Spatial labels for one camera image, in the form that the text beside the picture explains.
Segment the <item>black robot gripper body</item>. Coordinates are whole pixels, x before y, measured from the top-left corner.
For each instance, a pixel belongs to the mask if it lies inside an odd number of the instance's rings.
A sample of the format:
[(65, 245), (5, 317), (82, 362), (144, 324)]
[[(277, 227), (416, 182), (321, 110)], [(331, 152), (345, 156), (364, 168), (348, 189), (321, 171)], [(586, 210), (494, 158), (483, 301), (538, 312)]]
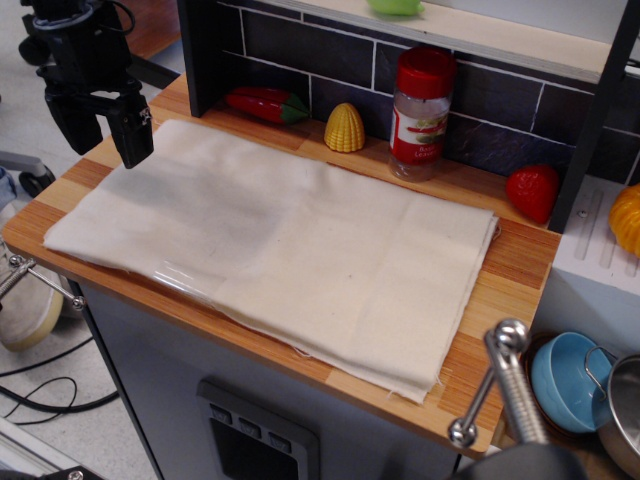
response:
[(38, 75), (54, 116), (140, 116), (140, 82), (118, 19), (38, 19), (36, 33), (53, 57)]

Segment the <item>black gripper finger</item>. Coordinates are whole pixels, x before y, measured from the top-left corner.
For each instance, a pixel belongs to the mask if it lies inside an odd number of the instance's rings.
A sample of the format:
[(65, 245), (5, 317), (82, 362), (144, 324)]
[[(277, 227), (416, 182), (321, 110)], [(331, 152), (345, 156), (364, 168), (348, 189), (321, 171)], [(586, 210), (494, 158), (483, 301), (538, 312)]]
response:
[(46, 97), (49, 111), (59, 130), (78, 154), (84, 155), (103, 140), (96, 115), (74, 98)]
[(153, 153), (152, 116), (143, 95), (127, 94), (114, 99), (106, 118), (126, 169), (136, 167)]

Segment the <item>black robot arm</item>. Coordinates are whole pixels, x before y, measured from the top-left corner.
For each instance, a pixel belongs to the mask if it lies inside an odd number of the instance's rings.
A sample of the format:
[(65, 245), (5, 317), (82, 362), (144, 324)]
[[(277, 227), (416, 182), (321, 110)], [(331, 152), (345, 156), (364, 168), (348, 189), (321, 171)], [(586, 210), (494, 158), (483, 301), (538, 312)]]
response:
[(154, 150), (151, 113), (142, 84), (128, 69), (126, 36), (133, 12), (120, 1), (29, 1), (32, 30), (52, 62), (38, 67), (44, 98), (59, 130), (78, 154), (103, 140), (104, 117), (124, 166), (132, 169)]

